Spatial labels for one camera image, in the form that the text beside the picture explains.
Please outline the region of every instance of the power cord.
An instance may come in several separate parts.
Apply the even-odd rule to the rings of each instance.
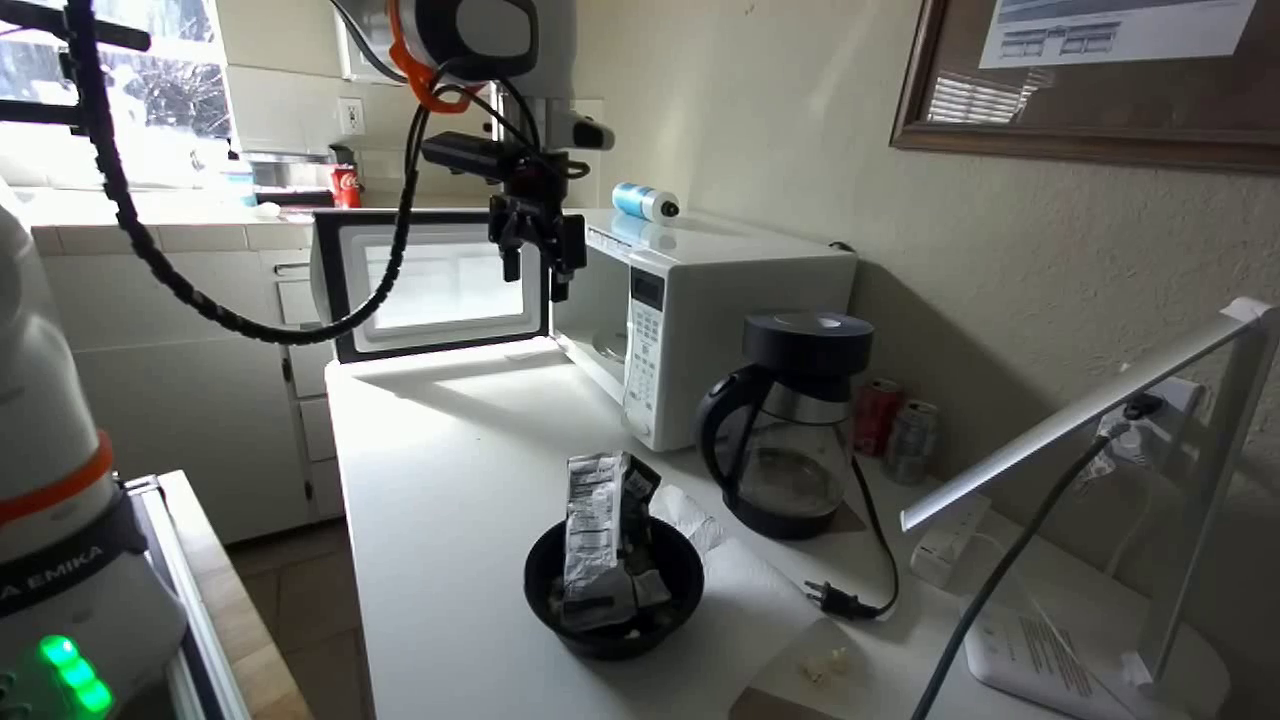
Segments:
[[[856,624],[856,620],[880,620],[880,616],[888,616],[888,612],[896,608],[900,592],[904,592],[904,576],[900,576],[896,556],[892,556],[892,548],[888,548],[888,536],[884,536],[884,524],[880,524],[880,512],[876,512],[872,484],[868,484],[868,476],[864,476],[864,468],[860,468],[856,456],[848,456],[848,464],[852,464],[856,488],[860,488],[860,496],[864,496],[872,536],[876,536],[876,544],[880,544],[880,552],[884,552],[884,564],[888,564],[888,600],[884,600],[884,604],[864,604],[860,596],[852,596],[852,592],[844,592],[844,588],[836,588],[836,584],[816,584],[816,580],[804,580],[804,596],[812,596],[824,616],[836,616],[836,620],[852,620],[852,624]]]
[[[532,132],[532,148],[544,148],[544,140],[540,140],[540,132],[536,132],[536,120],[532,120],[532,108],[528,108],[528,96],[524,96],[508,76],[500,76],[496,84],[516,100],[516,108],[520,108],[520,116],[524,116],[524,128]]]
[[[948,636],[912,720],[928,720],[936,692],[948,680],[948,668],[968,636],[968,628],[976,624],[976,616],[984,612],[984,604],[996,596],[1000,580],[1008,576],[1008,568],[1024,556],[1024,548],[1032,544],[1032,536],[1040,532],[1040,524],[1048,520],[1048,512],[1060,504],[1060,496],[1076,484],[1076,476],[1112,444],[1112,436],[1096,436],[1088,444],[1088,452],[1052,484],[1052,492],[1040,500],[1036,516],[1028,520],[1028,528],[1008,544],[1008,552],[1000,556],[1000,564],[992,568],[992,576],[984,580],[984,588],[968,600],[956,632]]]
[[[468,96],[472,104],[484,108],[484,116],[492,116],[504,132],[512,132],[524,148],[536,148],[536,140],[528,132],[520,132],[504,112],[496,112],[484,96],[468,92],[464,84],[440,84],[440,96]]]

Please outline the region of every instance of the black cable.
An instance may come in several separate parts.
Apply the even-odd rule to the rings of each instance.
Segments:
[[[868,476],[864,476],[856,456],[848,456],[848,464],[852,464],[856,488],[864,496],[872,536],[876,536],[876,544],[884,552],[884,564],[888,564],[888,600],[884,604],[864,604],[860,596],[852,596],[852,592],[844,592],[836,584],[812,584],[812,580],[804,584],[804,596],[812,596],[816,608],[836,616],[836,620],[880,620],[880,616],[888,616],[896,608],[896,600],[904,592],[904,576],[900,576],[896,556],[888,548],[872,484],[868,484]]]
[[[584,180],[584,176],[592,176],[592,164],[568,160],[568,180]]]
[[[504,112],[496,112],[484,96],[476,96],[476,92],[468,92],[468,88],[460,88],[460,84],[440,84],[440,96],[444,92],[460,92],[460,96],[468,96],[472,104],[480,104],[484,108],[484,116],[492,116],[504,132],[512,132],[524,148],[536,148]]]
[[[856,456],[848,456],[848,464],[852,464],[856,488],[860,488],[860,496],[864,496],[864,504],[868,504],[872,536],[876,536],[876,544],[880,544],[880,552],[884,552],[884,560],[888,560],[888,600],[876,608],[876,616],[884,616],[884,612],[892,612],[892,604],[900,600],[904,576],[900,576],[896,556],[892,556],[892,548],[888,548],[888,536],[884,536],[884,524],[880,524],[876,496],[872,496],[872,484],[868,484],[868,476],[864,476],[864,464],[860,464]]]
[[[368,60],[368,68],[376,68],[384,80],[392,84],[408,84],[408,76],[400,68],[392,68],[376,48],[372,36],[364,32],[364,24],[356,20],[356,12],[344,0],[332,0],[332,12],[344,20],[344,28],[352,32],[352,44],[360,48],[360,56]]]
[[[376,292],[352,316],[344,316],[344,320],[336,320],[328,328],[272,328],[272,324],[256,324],[256,320],[216,304],[200,288],[192,288],[192,280],[184,280],[168,264],[168,256],[156,248],[152,232],[136,216],[136,204],[132,204],[132,192],[128,192],[128,176],[124,176],[124,164],[120,164],[108,84],[104,84],[100,48],[96,48],[92,0],[68,0],[64,20],[68,20],[68,48],[72,48],[72,76],[76,76],[76,92],[80,92],[84,132],[88,132],[88,140],[96,148],[96,168],[104,172],[104,192],[116,204],[116,224],[132,240],[132,252],[152,268],[152,276],[180,304],[196,308],[204,320],[212,320],[212,324],[220,324],[228,332],[240,332],[248,340],[324,344],[324,340],[344,336],[356,324],[364,324],[392,296],[400,264],[404,264],[404,248],[408,248],[408,216],[412,216],[412,196],[416,196],[416,156],[420,156],[420,140],[428,132],[428,112],[424,108],[416,108],[416,116],[408,124],[404,188],[400,188],[400,212],[396,212],[396,232],[392,232],[392,256],[388,256],[388,268],[384,268],[384,280],[376,284]]]
[[[1040,532],[1040,524],[1048,520],[1048,512],[1056,508],[1056,500],[1072,488],[1072,480],[1108,448],[1112,440],[1100,436],[1088,444],[1088,452],[1052,484],[1052,492],[1044,496],[1044,504],[1036,508],[1036,516],[1028,520],[1028,528],[1012,540],[1012,548],[1000,556],[1000,564],[992,568],[992,576],[984,580],[984,588],[968,600],[956,632],[948,636],[944,644],[944,656],[936,660],[920,700],[916,700],[916,712],[912,720],[928,720],[928,708],[936,700],[936,692],[944,688],[948,680],[948,668],[972,628],[972,620],[984,612],[984,604],[992,600],[992,592],[1000,588],[1000,580],[1008,576],[1008,568],[1024,556],[1024,548],[1032,544],[1032,536]]]
[[[516,108],[520,108],[520,116],[524,116],[524,124],[532,132],[532,148],[544,148],[544,136],[536,132],[536,120],[532,120],[532,108],[528,108],[524,92],[508,76],[500,76],[496,84],[516,100]]]

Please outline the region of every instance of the cabinet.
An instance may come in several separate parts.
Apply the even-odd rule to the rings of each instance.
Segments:
[[[312,228],[288,228],[272,248],[252,248],[248,228],[164,236],[196,244],[200,232],[220,236],[220,244],[172,248],[168,260],[200,292],[276,324],[272,268],[304,260]],[[308,420],[296,408],[280,348],[240,340],[184,308],[120,248],[112,228],[36,232],[36,240],[48,240],[40,252],[80,384],[96,424],[116,444],[124,476],[184,468],[224,544],[332,516],[332,500],[316,484],[336,488],[336,472],[316,480],[300,440]]]
[[[312,300],[308,264],[276,264],[272,284],[276,284],[280,320],[288,328],[324,324]],[[332,344],[280,348],[280,360],[284,360],[288,404],[296,416],[296,440],[308,472],[308,492],[312,492],[316,516],[332,520],[344,512],[328,396],[324,396],[324,364],[332,360]]]

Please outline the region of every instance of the white microwave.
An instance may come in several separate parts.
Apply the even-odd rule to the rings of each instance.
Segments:
[[[336,340],[340,360],[376,360],[556,336],[628,416],[652,452],[696,444],[704,392],[744,356],[752,312],[844,312],[856,272],[848,244],[716,216],[668,228],[588,216],[588,268],[548,304],[544,264],[524,248],[504,284],[484,212],[416,212],[388,304]],[[316,212],[316,256],[336,316],[352,312],[388,260],[392,212]]]

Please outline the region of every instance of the white table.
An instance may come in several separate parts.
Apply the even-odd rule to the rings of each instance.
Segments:
[[[800,580],[884,592],[868,532],[796,548],[744,532],[700,460],[640,452],[616,404],[552,340],[332,364],[328,396],[372,696],[384,720],[728,716],[756,672],[812,628],[816,612]],[[700,612],[664,648],[628,664],[568,656],[520,588],[524,552],[564,516],[564,460],[600,448],[628,448],[664,476],[656,512],[692,532],[708,564]],[[872,484],[880,504],[892,504],[888,484],[880,476]],[[1052,612],[1104,608],[1136,628],[1144,604],[1064,552],[1032,544],[1024,568],[1032,584],[1064,584],[1044,592]],[[908,716],[956,616],[956,600],[908,580],[888,620],[848,628],[852,684],[832,700],[840,716]],[[1196,668],[1192,676],[1204,680],[1208,668],[1208,684],[1220,676],[1224,688],[1224,668],[1200,636],[1184,632],[1184,644],[1192,652],[1176,652],[1176,672]],[[796,672],[764,684],[804,692]],[[936,716],[1048,712],[952,668]]]

